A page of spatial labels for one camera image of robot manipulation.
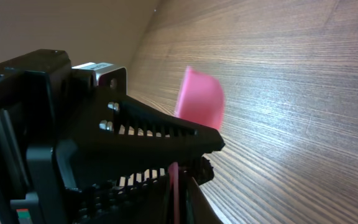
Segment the wooden surface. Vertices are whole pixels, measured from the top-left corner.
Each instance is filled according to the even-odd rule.
[[[358,1],[162,0],[129,94],[172,114],[187,65],[226,94],[224,223],[358,223]]]

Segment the pink object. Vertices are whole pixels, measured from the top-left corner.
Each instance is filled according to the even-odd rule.
[[[214,77],[194,71],[187,66],[185,78],[179,91],[175,116],[194,123],[219,129],[223,121],[224,94]],[[173,223],[180,223],[178,163],[169,169],[173,188]]]

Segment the wooden table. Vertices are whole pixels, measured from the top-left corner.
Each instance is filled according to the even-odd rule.
[[[226,94],[224,223],[358,223],[358,1],[162,0],[129,94],[172,114],[187,65]]]

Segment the wood grain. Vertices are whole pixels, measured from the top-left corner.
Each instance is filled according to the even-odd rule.
[[[358,1],[163,0],[129,94],[172,114],[187,65],[226,95],[224,223],[358,223]]]

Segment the pink sponge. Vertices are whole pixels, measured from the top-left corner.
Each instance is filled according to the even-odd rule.
[[[219,129],[223,121],[224,94],[214,77],[187,66],[175,116]]]

